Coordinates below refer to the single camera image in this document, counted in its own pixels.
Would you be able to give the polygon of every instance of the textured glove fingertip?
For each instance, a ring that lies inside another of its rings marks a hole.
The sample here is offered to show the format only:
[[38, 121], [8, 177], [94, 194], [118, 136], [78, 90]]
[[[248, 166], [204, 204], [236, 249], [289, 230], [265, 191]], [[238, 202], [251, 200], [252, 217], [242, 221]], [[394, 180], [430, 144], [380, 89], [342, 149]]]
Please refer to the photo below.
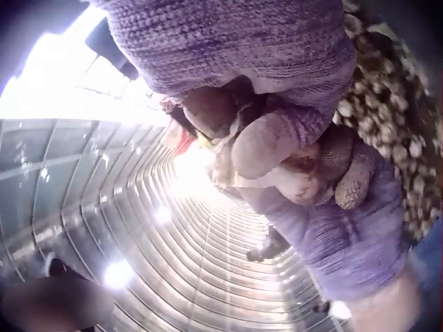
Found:
[[375, 169], [375, 158], [367, 154], [354, 154], [346, 174], [335, 188], [335, 202], [344, 210], [358, 207], [366, 198]]
[[232, 161], [239, 175], [246, 179], [264, 176], [288, 158], [295, 147], [289, 120], [269, 113], [253, 121], [238, 136], [232, 149]]

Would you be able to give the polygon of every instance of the dirty glove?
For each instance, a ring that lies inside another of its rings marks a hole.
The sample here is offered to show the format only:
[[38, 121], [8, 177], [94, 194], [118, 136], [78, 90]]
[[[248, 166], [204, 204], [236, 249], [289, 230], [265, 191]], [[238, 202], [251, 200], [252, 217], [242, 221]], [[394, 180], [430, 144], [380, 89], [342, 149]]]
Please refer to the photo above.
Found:
[[244, 200], [264, 214], [310, 267], [331, 300], [365, 297], [405, 266], [400, 184], [378, 152], [361, 145], [375, 168], [366, 199], [344, 210], [334, 200], [311, 207], [290, 202], [276, 187], [238, 188]]

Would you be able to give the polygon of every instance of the bright light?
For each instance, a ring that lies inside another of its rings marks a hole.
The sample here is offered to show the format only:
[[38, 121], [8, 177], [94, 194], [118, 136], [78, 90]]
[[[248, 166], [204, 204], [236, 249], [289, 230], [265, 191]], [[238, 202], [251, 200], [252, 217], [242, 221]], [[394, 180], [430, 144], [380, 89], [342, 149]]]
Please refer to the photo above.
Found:
[[125, 260], [111, 263], [105, 272], [105, 286], [113, 289], [125, 288], [134, 276], [134, 271]]
[[159, 221], [161, 224], [166, 224], [168, 222], [171, 221], [171, 212], [164, 208], [161, 207], [157, 210], [157, 212], [155, 213], [155, 218], [157, 219], [157, 221]]
[[332, 317], [347, 320], [351, 318], [351, 311], [346, 306], [344, 302], [332, 301], [331, 308], [329, 309], [329, 314]]
[[89, 6], [65, 33], [44, 34], [32, 49], [20, 77], [6, 85], [0, 99], [0, 118], [167, 126], [169, 116], [161, 111], [159, 98], [145, 96], [150, 89], [141, 78], [128, 84], [121, 99], [94, 92], [121, 91], [123, 87], [117, 68], [105, 58], [96, 59], [97, 54], [85, 44], [104, 17], [104, 11]]

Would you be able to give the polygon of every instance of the person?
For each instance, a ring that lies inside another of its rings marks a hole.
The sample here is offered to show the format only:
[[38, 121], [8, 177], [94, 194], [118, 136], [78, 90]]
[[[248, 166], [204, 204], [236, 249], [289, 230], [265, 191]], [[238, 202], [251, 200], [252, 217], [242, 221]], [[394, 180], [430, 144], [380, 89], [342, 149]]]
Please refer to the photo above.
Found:
[[[420, 293], [392, 165], [359, 139], [341, 141], [354, 137], [343, 127], [322, 140], [355, 68], [341, 1], [91, 3], [107, 12], [114, 40], [148, 86], [180, 104], [208, 138], [230, 135], [238, 117], [233, 100], [247, 89], [228, 88], [231, 81], [247, 77], [254, 94], [268, 95], [258, 119], [235, 133], [230, 155], [242, 177], [277, 179], [238, 190], [303, 257], [324, 296], [345, 302], [357, 332], [407, 331]], [[337, 161], [346, 161], [344, 171]], [[335, 171], [341, 180], [328, 179]]]
[[246, 253], [246, 258], [250, 262], [258, 261], [262, 262], [265, 259], [272, 259], [285, 252], [290, 248], [290, 244], [286, 239], [274, 228], [274, 226], [268, 226], [268, 235], [263, 243]]
[[112, 296], [50, 253], [44, 273], [48, 278], [11, 287], [0, 277], [0, 330], [94, 332], [97, 321], [112, 312]]

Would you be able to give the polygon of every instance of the purple knit sleeve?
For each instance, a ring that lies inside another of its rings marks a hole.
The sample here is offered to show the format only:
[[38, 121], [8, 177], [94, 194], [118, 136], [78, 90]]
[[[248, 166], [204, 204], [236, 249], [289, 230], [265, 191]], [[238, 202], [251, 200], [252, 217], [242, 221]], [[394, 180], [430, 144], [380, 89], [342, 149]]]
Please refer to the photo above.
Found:
[[183, 97], [245, 75], [257, 93], [330, 114], [324, 103], [347, 88], [354, 48], [340, 0], [91, 2], [107, 11], [117, 45], [158, 93]]
[[368, 150], [377, 161], [375, 173], [366, 200], [352, 210], [339, 208], [334, 200], [304, 208], [275, 188], [239, 188], [298, 251], [331, 300], [363, 298], [405, 266], [400, 184], [389, 162], [372, 147]]

